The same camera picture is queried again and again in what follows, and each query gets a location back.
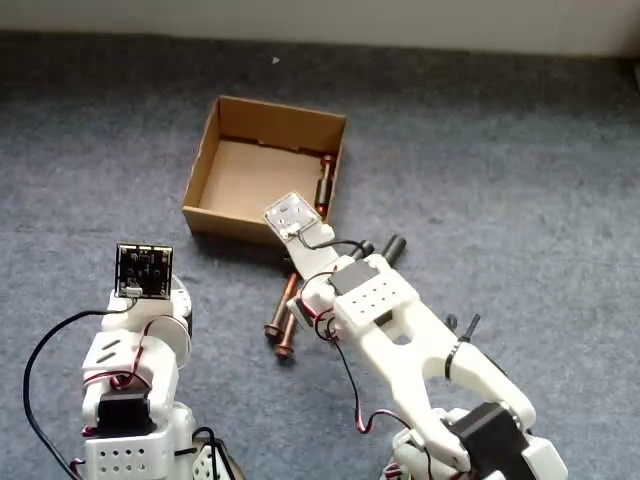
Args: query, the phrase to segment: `bolt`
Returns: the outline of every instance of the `bolt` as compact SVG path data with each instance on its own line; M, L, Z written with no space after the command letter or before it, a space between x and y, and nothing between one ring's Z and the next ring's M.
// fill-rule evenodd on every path
M322 166L322 176L316 184L314 206L323 220L327 216L327 208L329 207L329 201L331 200L331 189L333 188L333 180L331 179L332 164L333 157L331 155L325 155L320 160L320 165Z
M284 286L284 291L282 292L282 297L280 298L280 302L278 303L278 307L273 314L273 319L271 320L271 323L267 323L264 326L264 334L269 340L273 342L278 341L280 337L282 337L282 334L284 332L288 311L287 302L295 293L297 281L298 275L296 273L292 273L291 275L289 275L287 283Z
M287 360L293 356L293 335L296 332L296 317L293 313L289 314L287 324L282 334L282 340L276 345L276 357L280 360Z

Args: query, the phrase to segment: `screw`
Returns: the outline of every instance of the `screw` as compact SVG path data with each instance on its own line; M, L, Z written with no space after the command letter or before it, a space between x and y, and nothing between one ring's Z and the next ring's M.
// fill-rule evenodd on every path
M276 345L275 353L276 357L280 360L287 360L293 356L293 335L296 332L296 317L293 313L289 314L287 319L287 325L284 328L282 334L282 340Z
M280 303L278 303L278 307L273 314L273 319L271 323L267 323L264 326L265 336L273 342L279 340L284 332L285 322L287 320L287 302L294 294L297 281L298 275L296 273L289 275L287 283L284 286L284 291L282 292L282 297L280 298Z

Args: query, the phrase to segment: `wire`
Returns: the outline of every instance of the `wire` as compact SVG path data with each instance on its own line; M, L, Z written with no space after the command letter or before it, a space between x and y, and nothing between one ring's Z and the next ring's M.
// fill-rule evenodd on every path
M316 245L309 245L307 241L302 236L302 232L298 233L298 238L300 239L300 243L304 248L308 248L309 250L318 250L320 248L333 247L334 245L353 245L358 248L362 254L366 257L367 250L362 245L363 242L356 242L355 240L329 240L328 242L318 243Z
M218 475L218 460L216 457L217 443L216 443L216 434L213 433L213 430L209 427L200 427L197 428L191 438L195 440L195 438L201 433L206 433L209 436L209 448L211 449L211 465L213 469L213 479L218 480L220 475Z
M91 375L90 377L87 377L87 379L84 382L82 382L82 384L86 387L91 383L95 382L96 380L100 380L101 378L115 378L123 375L129 375L132 378L136 378L140 380L140 382L144 383L145 387L151 388L151 383L146 378L142 377L138 373L130 372L128 370L112 370L109 372L96 373L95 375ZM119 390L122 390L124 388L126 387L120 387L120 386L118 387Z
M67 464L66 460L64 459L64 457L62 456L60 451L56 448L56 446L53 444L53 442L51 442L49 437L47 437L47 435L44 433L44 431L42 430L42 428L38 424L38 421L36 420L35 416L33 415L33 410L31 409L31 392L30 392L30 389L31 389L31 371L33 370L33 365L34 365L36 359L38 358L38 355L40 354L40 352L42 351L44 346L47 344L47 342L49 340L51 340L51 338L56 333L58 333L60 330L62 330L64 327L66 327L70 323L73 323L76 320L80 320L81 318L88 317L88 316L91 316L91 315L103 315L104 316L104 315L125 313L125 312L128 312L129 310L131 310L135 306L135 304L136 304L136 300L133 299L131 305L128 308L126 308L125 310L120 310L120 311L117 311L117 310L116 311L114 311L114 310L84 310L82 312L76 313L75 315L72 315L71 317L63 320L62 322L58 323L55 327L53 327L51 330L49 330L44 335L44 337L42 337L42 339L38 342L36 347L33 349L33 352L31 352L31 355L29 356L29 359L27 360L27 365L24 368L24 375L23 375L23 378L22 378L22 405L24 407L24 413L27 416L27 420L29 421L29 425L31 425L31 428L33 429L35 434L38 436L38 438L44 444L44 446L47 448L47 450L49 450L51 455L53 455L53 458L55 458L56 462L58 462L58 464L60 465L60 467L62 467L62 469L65 471L65 473L70 478L73 478L75 480L80 480L81 477L77 473L75 473L73 471L73 469L71 468L70 465Z
M335 334L332 334L329 330L333 320L334 319L332 318L327 322L326 333L327 333L327 337L329 338L329 342L332 343L334 347L336 347L336 349L338 350L338 353L340 354L340 358L342 359L342 364L344 365L344 369L346 370L347 376L349 377L349 382L351 382L351 387L353 388L353 395L355 397L354 420L356 424L356 429L363 435L366 435L373 429L373 419L378 415L386 415L388 417L391 417L397 420L405 428L411 430L411 426L404 419L402 419L397 414L393 413L391 410L386 410L386 409L379 409L373 412L369 417L369 420L367 420L366 424L362 421L362 411L361 411L362 407L360 405L360 395L358 394L358 387L356 386L356 382L353 379L353 375L351 374L351 369L349 368L347 359L344 356L344 352L342 351L342 348L340 348L340 345L338 344L338 338L335 336Z
M325 310L324 312L320 312L318 315L316 315L316 317L314 318L314 328L316 331L316 335L318 336L318 338L320 338L320 340L323 340L325 342L331 342L332 339L332 334L331 332L328 330L326 330L327 334L326 335L322 335L320 333L320 322L322 321L322 317L324 317L327 313L332 312L333 309L332 308L328 308L327 310ZM329 322L333 322L335 317L332 317L329 319Z
M80 459L80 458L74 458L73 460L71 460L71 463L69 463L69 468L78 476L80 476L80 472L78 471L78 466L79 465L84 465L85 462L84 460Z
M196 447L183 448L182 450L176 450L173 452L174 457L181 457L182 455L191 455L194 453L198 453L198 449Z
M427 456L427 474L429 475L429 480L433 480L433 473L431 473L431 454L426 448L424 449L424 453Z
M130 372L121 372L117 376L116 375L111 376L111 382L110 383L111 383L111 386L115 390L124 390L124 389L128 388L131 385L131 382L133 382L134 378L137 378L138 380L142 381L148 388L151 387L151 384L148 381L146 381L145 379L143 379L137 373L138 373L138 367L140 366L140 359L142 358L142 352L144 351L144 347L142 346L142 343L144 341L144 337L149 335L149 331L151 330L151 325L153 325L153 323L156 322L159 318L168 318L171 321L175 322L180 328L182 328L184 330L185 336L187 338L187 344L186 344L187 352L191 352L191 337L189 336L189 333L187 332L187 330L184 327L184 325L180 322L180 320L178 320L173 315L158 315L157 317L154 317L149 323L147 323L145 325L144 329L141 332L142 336L140 338L140 343L138 344L138 349L136 351L136 356L133 359L133 365L131 366L131 371ZM118 377L121 377L121 376L124 376L125 378L123 380L118 378Z
M300 287L300 290L298 290L298 298L302 299L302 292L304 291L305 288L307 288L307 285L309 285L309 282L311 282L311 280L321 277L323 275L333 275L333 273L336 271L336 269L334 268L331 271L326 271L326 272L318 272L314 275L311 275L309 278L307 278L304 283L302 284L302 286Z

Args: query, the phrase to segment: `mounting hole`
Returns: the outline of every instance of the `mounting hole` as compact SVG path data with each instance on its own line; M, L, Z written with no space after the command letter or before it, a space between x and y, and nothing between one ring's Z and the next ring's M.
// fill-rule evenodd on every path
M393 343L395 343L396 345L409 345L411 343L411 339L409 337L407 337L406 335L400 335L398 338L396 338Z

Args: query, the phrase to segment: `black cylinder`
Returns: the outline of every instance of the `black cylinder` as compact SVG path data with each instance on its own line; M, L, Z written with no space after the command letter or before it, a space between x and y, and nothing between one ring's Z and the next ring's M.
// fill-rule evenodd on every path
M315 206L327 207L329 200L331 199L331 187L333 187L333 181L328 177L322 177L318 180L316 185L316 198Z
M361 260L365 257L368 257L376 249L373 246L373 243L371 243L369 240L363 240L362 242L360 242L360 245L362 245L362 248L356 247L349 254L349 256L354 260Z
M389 265L393 267L398 258L400 258L400 255L402 255L402 252L404 252L404 247L406 246L407 241L404 237L394 235L384 247L384 250L382 250L382 256L387 260Z

